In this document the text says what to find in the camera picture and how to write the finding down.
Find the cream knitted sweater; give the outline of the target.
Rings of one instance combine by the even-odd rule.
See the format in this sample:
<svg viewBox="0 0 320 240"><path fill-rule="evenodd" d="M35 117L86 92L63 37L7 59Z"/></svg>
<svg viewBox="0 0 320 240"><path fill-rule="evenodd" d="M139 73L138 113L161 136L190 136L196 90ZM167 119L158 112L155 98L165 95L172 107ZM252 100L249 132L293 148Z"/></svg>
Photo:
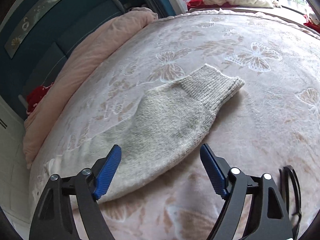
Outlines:
<svg viewBox="0 0 320 240"><path fill-rule="evenodd" d="M93 159L114 145L121 161L108 191L119 198L176 166L208 134L222 107L244 85L205 64L188 76L148 90L133 116L96 135Z"/></svg>

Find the red cloth by window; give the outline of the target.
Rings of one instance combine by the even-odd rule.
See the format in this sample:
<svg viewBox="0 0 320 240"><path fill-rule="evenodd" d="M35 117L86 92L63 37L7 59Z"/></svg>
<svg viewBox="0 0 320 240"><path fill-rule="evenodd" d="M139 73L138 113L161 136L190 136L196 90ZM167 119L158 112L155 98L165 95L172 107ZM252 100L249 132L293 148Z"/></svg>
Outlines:
<svg viewBox="0 0 320 240"><path fill-rule="evenodd" d="M223 5L206 5L204 4L203 0L190 0L187 3L187 9L190 11L191 9L209 9L209 8L232 8L233 5L230 5L229 3L224 3Z"/></svg>

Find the pink butterfly bed blanket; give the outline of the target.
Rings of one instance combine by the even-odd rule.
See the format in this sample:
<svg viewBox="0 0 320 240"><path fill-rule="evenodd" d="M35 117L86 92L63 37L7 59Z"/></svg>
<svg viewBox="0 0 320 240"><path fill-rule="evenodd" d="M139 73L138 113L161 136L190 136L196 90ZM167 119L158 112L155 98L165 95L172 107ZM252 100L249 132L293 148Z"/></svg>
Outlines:
<svg viewBox="0 0 320 240"><path fill-rule="evenodd" d="M99 200L115 238L205 239L223 206L207 143L249 175L291 165L304 233L319 211L319 38L265 14L129 12L74 49L25 126L32 210L50 175L119 145Z"/></svg>

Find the red cloth at headboard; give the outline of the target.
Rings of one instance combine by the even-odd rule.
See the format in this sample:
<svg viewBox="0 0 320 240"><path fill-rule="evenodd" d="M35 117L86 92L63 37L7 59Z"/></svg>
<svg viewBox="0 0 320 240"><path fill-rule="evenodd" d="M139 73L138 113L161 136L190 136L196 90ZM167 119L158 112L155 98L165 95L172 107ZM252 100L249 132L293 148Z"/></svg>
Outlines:
<svg viewBox="0 0 320 240"><path fill-rule="evenodd" d="M38 86L27 95L27 115L31 115L31 113L35 110L36 106L40 103L43 97L48 93L48 90L50 90L53 84L54 83L52 82L49 86Z"/></svg>

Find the pink rolled duvet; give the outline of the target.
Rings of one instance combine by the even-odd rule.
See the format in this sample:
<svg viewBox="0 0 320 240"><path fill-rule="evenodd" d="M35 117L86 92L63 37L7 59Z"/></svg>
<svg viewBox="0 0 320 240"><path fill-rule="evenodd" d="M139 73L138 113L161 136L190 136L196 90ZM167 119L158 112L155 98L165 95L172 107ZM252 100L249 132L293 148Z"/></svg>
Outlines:
<svg viewBox="0 0 320 240"><path fill-rule="evenodd" d="M133 8L102 24L73 50L52 87L24 122L27 168L32 166L65 105L82 83L105 59L156 19L158 15L149 8Z"/></svg>

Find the framed grey wall picture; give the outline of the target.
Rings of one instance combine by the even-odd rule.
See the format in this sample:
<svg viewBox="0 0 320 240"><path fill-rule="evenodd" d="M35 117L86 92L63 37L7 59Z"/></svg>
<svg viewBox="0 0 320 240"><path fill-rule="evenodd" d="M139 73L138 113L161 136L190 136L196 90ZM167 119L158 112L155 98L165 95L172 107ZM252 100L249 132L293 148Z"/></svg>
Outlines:
<svg viewBox="0 0 320 240"><path fill-rule="evenodd" d="M22 17L18 25L9 36L4 48L12 59L19 46L35 27L37 22L61 0L38 0L31 9Z"/></svg>

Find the teal upholstered headboard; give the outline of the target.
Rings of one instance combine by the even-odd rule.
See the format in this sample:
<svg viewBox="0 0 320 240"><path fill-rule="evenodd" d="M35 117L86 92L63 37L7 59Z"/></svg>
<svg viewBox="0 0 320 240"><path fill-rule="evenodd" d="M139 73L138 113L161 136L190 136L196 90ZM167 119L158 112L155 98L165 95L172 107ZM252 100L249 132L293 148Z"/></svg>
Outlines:
<svg viewBox="0 0 320 240"><path fill-rule="evenodd" d="M22 119L27 109L19 96L52 83L75 47L97 27L144 4L159 16L173 12L167 0L61 0L31 29L11 59L4 46L37 1L24 0L1 31L1 97Z"/></svg>

